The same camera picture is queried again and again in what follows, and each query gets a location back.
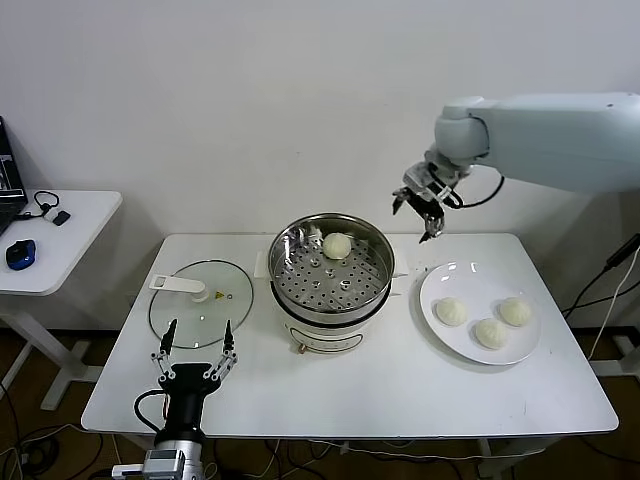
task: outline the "white plate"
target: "white plate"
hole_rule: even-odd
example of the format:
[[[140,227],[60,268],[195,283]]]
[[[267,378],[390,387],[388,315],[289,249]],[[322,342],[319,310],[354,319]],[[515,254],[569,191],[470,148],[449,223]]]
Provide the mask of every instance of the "white plate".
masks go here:
[[[438,300],[454,297],[467,307],[468,319],[458,326],[442,323],[436,313]],[[513,327],[500,317],[500,303],[510,297],[520,297],[531,307],[531,320],[524,327]],[[542,331],[539,309],[532,298],[516,285],[476,262],[451,262],[433,270],[420,289],[420,305],[427,323],[435,334],[460,355],[488,365],[511,365],[521,362],[535,350]],[[474,327],[485,318],[496,318],[508,331],[507,344],[499,350],[482,346],[475,337]]]

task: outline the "laptop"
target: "laptop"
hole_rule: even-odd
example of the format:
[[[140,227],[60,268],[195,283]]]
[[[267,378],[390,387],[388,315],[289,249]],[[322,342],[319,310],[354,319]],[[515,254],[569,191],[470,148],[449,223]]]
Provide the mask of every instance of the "laptop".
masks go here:
[[[18,167],[4,128],[4,119],[0,117],[0,234],[7,229],[27,203],[29,203],[27,192],[20,180]]]

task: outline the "white table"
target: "white table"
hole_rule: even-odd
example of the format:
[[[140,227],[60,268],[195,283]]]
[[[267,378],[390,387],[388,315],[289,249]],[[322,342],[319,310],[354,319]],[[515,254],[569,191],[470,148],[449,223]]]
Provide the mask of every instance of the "white table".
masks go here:
[[[145,280],[185,264],[225,259],[250,275],[271,235],[172,235]],[[362,345],[338,355],[294,353],[285,314],[268,280],[253,279],[255,300],[235,332],[238,365],[208,397],[202,430],[212,437],[428,439],[529,437],[508,452],[553,438],[605,432],[617,416],[519,240],[508,234],[388,235],[409,265],[411,288],[391,297]],[[544,312],[536,351],[520,364],[475,364],[442,344],[425,324],[418,294],[425,268],[452,260],[491,265],[534,297]],[[152,292],[143,287],[82,416],[90,430],[151,433],[133,413],[142,392],[157,388],[149,355],[159,341],[148,324]],[[213,361],[220,345],[172,351],[173,362]],[[161,397],[143,413],[162,424]],[[531,437],[543,437],[531,440]],[[483,474],[502,469],[485,465]]]
[[[58,290],[122,202],[118,192],[51,191],[60,197],[60,208],[68,211],[71,218],[60,227],[41,218],[17,221],[9,226],[0,236],[0,252],[17,240],[33,239],[36,261],[21,271],[13,271],[1,261],[0,295],[45,296]],[[28,192],[29,198],[33,198],[33,193]],[[38,214],[39,208],[32,201],[24,211]],[[27,340],[2,380],[5,388],[18,374],[33,346],[60,366],[60,372],[42,402],[42,409],[55,410],[70,382],[98,380],[102,368],[87,366],[81,360],[89,342],[77,342],[69,351],[29,313],[5,303],[0,298],[0,317]]]

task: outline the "electrical cable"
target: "electrical cable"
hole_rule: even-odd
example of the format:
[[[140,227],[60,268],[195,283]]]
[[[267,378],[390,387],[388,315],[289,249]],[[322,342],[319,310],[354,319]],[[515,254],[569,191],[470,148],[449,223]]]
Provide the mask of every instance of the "electrical cable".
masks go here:
[[[326,457],[329,452],[331,451],[331,447],[329,448],[325,448],[324,452],[322,452],[319,456],[316,456],[316,452],[313,450],[313,443],[309,442],[307,445],[309,445],[309,451],[311,452],[311,456],[315,459],[315,460],[322,460],[324,457]]]
[[[480,205],[484,205],[485,203],[489,202],[490,200],[493,200],[493,198],[496,195],[498,195],[498,193],[500,193],[500,190],[502,190],[502,187],[504,186],[504,181],[505,181],[504,175],[500,175],[500,180],[498,181],[498,186],[495,188],[495,190],[488,197],[486,197],[483,200],[480,200],[478,202],[465,204],[464,200],[462,199],[462,197],[460,197],[460,195],[458,195],[458,193],[452,187],[449,187],[438,176],[438,173],[437,173],[438,167],[434,163],[429,162],[427,164],[427,170],[429,171],[429,174],[433,178],[433,181],[436,183],[436,185],[438,185],[438,187],[440,187],[442,190],[444,190],[445,188],[448,188],[448,189],[451,190],[449,192],[449,196],[445,197],[442,200],[442,203],[444,203],[447,207],[452,208],[453,210],[461,210],[461,209],[464,209],[464,208],[479,207]]]
[[[53,432],[47,433],[45,435],[42,435],[40,437],[36,437],[36,438],[27,438],[35,433],[44,431],[44,430],[51,430],[51,429],[55,429]],[[26,448],[28,448],[28,446],[30,444],[38,444],[39,442],[52,438],[53,436],[57,435],[58,433],[60,433],[61,431],[63,431],[66,428],[73,428],[74,430],[76,430],[79,433],[85,433],[85,434],[91,434],[94,435],[93,432],[87,432],[86,430],[84,430],[82,428],[82,426],[80,425],[75,425],[72,423],[67,423],[64,425],[49,425],[46,427],[40,427],[40,428],[36,428],[35,430],[30,431],[29,433],[23,435],[20,439],[20,444],[22,446]],[[86,470],[88,470],[89,468],[91,468],[91,465],[93,465],[95,463],[95,461],[98,459],[98,457],[100,456],[100,453],[102,452],[102,447],[104,445],[104,439],[102,438],[102,435],[100,435],[100,446],[99,446],[99,450],[98,453],[96,454],[96,456],[94,457],[94,459],[92,460],[92,462],[90,464],[88,464],[83,470],[81,470],[80,472],[76,473],[74,476],[70,477],[70,478],[76,478],[78,475],[81,475],[82,473],[84,473]]]
[[[391,442],[382,442],[382,443],[384,443],[385,445],[389,445],[390,447],[393,447],[393,448],[402,449],[402,448],[410,447],[411,445],[413,445],[414,442],[415,440],[408,440],[404,442],[402,445],[396,445],[395,443],[391,443]]]
[[[267,450],[269,450],[271,452],[271,454],[276,458],[276,468],[278,469],[278,479],[282,479],[282,460],[280,460],[280,456],[278,455],[277,452],[277,448],[273,448],[270,444],[268,440],[264,441],[265,446],[267,447]]]
[[[618,298],[622,297],[623,295],[626,295],[627,293],[629,293],[632,290],[635,290],[636,288],[638,288],[639,285],[640,285],[640,280],[638,280],[636,283],[634,283],[633,285],[631,285],[627,289],[621,291],[618,294]],[[581,303],[580,305],[576,306],[574,308],[574,310],[578,310],[579,308],[590,307],[591,305],[596,305],[598,303],[606,302],[607,300],[611,300],[612,298],[613,298],[613,295],[609,295],[608,297],[599,298],[598,300],[592,300],[592,301],[587,302],[587,303]],[[569,310],[570,310],[569,308],[565,308],[564,310],[562,310],[562,314],[564,315]]]
[[[640,247],[636,249],[636,253],[633,254],[633,260],[631,260],[631,265],[629,265],[629,269],[627,270],[627,273],[625,273],[624,277],[616,287],[616,291],[614,292],[613,298],[611,299],[611,305],[609,305],[609,310],[607,311],[607,315],[604,317],[604,321],[602,322],[602,326],[598,331],[598,335],[596,336],[595,342],[593,342],[593,347],[591,347],[591,352],[589,353],[587,360],[591,360],[591,357],[593,357],[593,353],[596,351],[596,346],[600,341],[600,337],[602,336],[604,327],[607,325],[607,322],[609,321],[609,317],[611,316],[611,312],[613,311],[613,306],[615,305],[616,299],[618,298],[618,292],[620,291],[620,288],[622,288],[622,285],[624,284],[624,282],[627,281],[627,278],[629,278],[629,275],[631,275],[631,271],[633,270],[633,267],[636,264],[636,260],[638,258],[638,252],[640,252]]]
[[[596,447],[594,444],[592,444],[591,442],[587,441],[587,439],[585,439],[584,437],[579,437],[580,440],[582,441],[582,443],[584,443],[585,445],[587,445],[591,450],[593,450],[596,453],[599,453],[600,455],[604,455],[605,457],[609,457],[613,460],[618,460],[620,462],[626,462],[626,463],[632,463],[634,465],[640,465],[640,460],[634,460],[632,458],[625,458],[625,457],[620,457],[618,455],[614,455],[612,453],[608,453],[605,452],[604,450],[600,450],[598,447]]]
[[[5,388],[5,386],[0,381],[0,388],[4,391],[4,396],[7,399],[7,403],[9,404],[9,410],[11,410],[11,416],[13,417],[13,428],[16,432],[16,442],[20,443],[20,426],[18,425],[18,415],[16,414],[16,409],[13,406],[13,402],[11,401],[11,396],[9,392]]]
[[[464,480],[464,477],[462,476],[462,472],[454,462],[452,462],[451,460],[444,460],[444,462],[446,462],[451,468],[453,468],[453,471],[456,472],[456,476],[458,477],[458,480]]]
[[[286,447],[286,451],[287,451],[287,460],[289,460],[289,463],[291,464],[292,467],[296,467],[299,468],[300,470],[304,470],[305,472],[308,472],[318,478],[320,478],[320,480],[327,480],[327,477],[325,477],[324,475],[322,475],[320,472],[307,467],[305,464],[300,464],[300,463],[296,463],[292,456],[291,456],[291,444],[287,443],[287,447]]]
[[[38,200],[38,196],[41,195],[50,195],[54,198],[54,203],[49,203],[49,202],[41,202],[40,200]],[[13,217],[14,220],[31,220],[33,218],[42,218],[46,215],[46,213],[51,210],[54,207],[57,207],[58,205],[60,205],[60,197],[53,193],[53,192],[49,192],[47,190],[38,190],[36,193],[33,194],[33,200],[36,202],[36,204],[38,205],[38,207],[40,207],[40,213],[37,215],[34,215],[31,212],[25,212],[22,213],[20,215],[16,215]]]
[[[116,440],[116,436],[115,435],[111,435],[111,440],[113,440],[113,449],[116,452],[116,458],[118,459],[118,463],[122,464],[124,463],[122,461],[122,457],[120,456],[120,450],[118,449],[118,441]]]
[[[604,268],[598,275],[596,275],[595,277],[593,277],[591,279],[591,281],[589,283],[587,283],[587,286],[584,287],[580,293],[578,294],[578,296],[576,297],[575,301],[573,302],[573,305],[571,305],[571,307],[569,307],[567,309],[567,313],[564,316],[564,319],[567,320],[571,314],[573,313],[573,311],[576,309],[576,307],[578,306],[578,302],[580,302],[580,299],[582,298],[582,296],[587,293],[587,290],[589,290],[598,280],[600,280],[600,278],[602,278],[602,276],[607,273],[609,270],[607,268]]]
[[[138,398],[136,398],[136,401],[133,403],[133,411],[136,414],[136,417],[138,417],[138,420],[140,420],[142,423],[144,423],[147,427],[149,427],[151,430],[153,430],[156,433],[160,431],[160,428],[157,427],[150,420],[147,420],[147,418],[144,415],[142,415],[142,412],[140,411],[140,402],[142,402],[142,400],[144,400],[147,397],[153,397],[155,395],[164,395],[164,394],[165,393],[163,390],[148,390],[140,394]]]
[[[324,440],[309,440],[309,441],[313,443],[322,443],[324,445],[331,445],[337,448],[344,448],[342,445],[338,445],[332,442],[326,442]],[[513,455],[469,455],[467,457],[445,457],[443,455],[409,455],[407,453],[377,452],[377,451],[363,450],[360,448],[352,448],[352,447],[346,447],[346,449],[351,452],[369,453],[373,455],[387,455],[389,457],[409,458],[409,459],[415,459],[415,460],[437,459],[437,460],[454,460],[454,461],[455,460],[474,460],[478,458],[483,458],[483,459],[523,458],[523,457],[531,457],[533,455],[537,455],[545,451],[544,448],[540,448],[538,450],[534,450],[533,452],[519,453],[519,454],[513,454]]]
[[[331,450],[331,445],[328,445],[328,446],[327,446],[327,448],[325,448],[325,449],[324,449],[324,452],[322,452],[322,453],[320,454],[320,457],[324,457],[325,455],[327,455],[327,452],[329,452],[329,450]],[[318,460],[316,460],[316,459],[314,458],[314,459],[312,459],[312,460],[309,460],[308,462],[303,463],[302,465],[306,467],[306,466],[309,466],[309,465],[311,465],[312,463],[315,463],[315,462],[317,462],[317,461],[318,461]],[[282,479],[284,479],[284,478],[286,478],[286,477],[288,477],[288,476],[290,476],[290,475],[293,475],[293,474],[294,474],[294,473],[296,473],[298,470],[300,470],[300,468],[297,468],[297,467],[296,467],[296,468],[292,468],[292,469],[291,469],[291,470],[289,470],[288,472],[283,473],[283,474],[282,474],[282,477],[272,478],[271,480],[282,480]]]
[[[500,181],[498,182],[498,186],[496,187],[496,189],[493,191],[493,193],[491,193],[491,195],[489,195],[487,198],[485,198],[484,200],[480,200],[479,202],[474,202],[474,203],[467,203],[464,204],[462,206],[462,208],[473,208],[473,207],[479,207],[480,205],[484,205],[485,203],[487,203],[490,200],[493,200],[493,197],[495,197],[498,193],[500,193],[500,190],[502,190],[502,186],[504,185],[504,175],[500,175]]]
[[[93,459],[85,467],[83,467],[81,470],[79,470],[78,472],[74,473],[70,477],[67,477],[65,480],[73,480],[74,478],[78,478],[84,472],[89,470],[94,463],[96,463],[96,461],[100,457],[100,454],[102,453],[102,447],[104,446],[104,437],[102,436],[101,433],[99,433],[98,435],[99,435],[99,439],[100,439],[100,444],[98,445],[98,451],[94,455]]]
[[[276,442],[276,447],[274,448],[273,452],[271,452],[271,459],[269,460],[269,463],[267,463],[267,466],[265,467],[265,469],[263,470],[262,473],[260,473],[260,474],[245,473],[244,476],[245,477],[249,477],[249,478],[262,478],[262,477],[264,477],[267,474],[267,472],[269,471],[269,469],[271,468],[271,465],[273,465],[273,461],[276,458],[279,446],[280,446],[280,440],[278,440]]]
[[[13,406],[11,395],[9,395],[9,391],[6,389],[2,381],[0,381],[0,387],[4,391],[4,396],[7,399],[7,404],[9,405],[11,417],[13,418],[13,428],[16,433],[16,443],[15,443],[15,446],[13,447],[16,454],[16,461],[14,462],[13,468],[11,469],[11,473],[9,474],[9,479],[13,477],[13,474],[15,473],[16,468],[20,473],[20,478],[22,478],[22,475],[23,475],[22,465],[21,465],[22,449],[20,448],[20,425],[18,424],[18,414],[16,413],[16,409]],[[7,469],[8,463],[9,463],[9,457],[7,456],[7,458],[4,459],[4,462],[2,464],[2,480],[6,478],[5,476],[6,476],[6,469]]]
[[[210,474],[208,474],[208,475],[207,475],[207,470],[209,470],[209,468],[211,468],[211,465],[213,465],[214,467],[216,467],[216,469],[213,471],[213,473],[210,473]],[[218,464],[216,464],[216,462],[209,462],[209,463],[207,464],[207,466],[206,466],[206,467],[204,467],[204,471],[203,471],[203,473],[204,473],[204,478],[205,478],[206,480],[211,480],[213,477],[215,477],[215,476],[216,476],[216,473],[218,473]]]

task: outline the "stainless steel steamer basket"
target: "stainless steel steamer basket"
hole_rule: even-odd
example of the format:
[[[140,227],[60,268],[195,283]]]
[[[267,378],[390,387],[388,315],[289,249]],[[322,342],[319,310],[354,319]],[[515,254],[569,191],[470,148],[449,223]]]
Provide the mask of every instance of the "stainless steel steamer basket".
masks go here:
[[[351,238],[351,253],[332,260],[322,252],[330,233]],[[269,249],[274,295],[299,320],[344,328],[365,321],[388,297],[393,249],[376,227],[356,217],[322,213],[293,222]]]

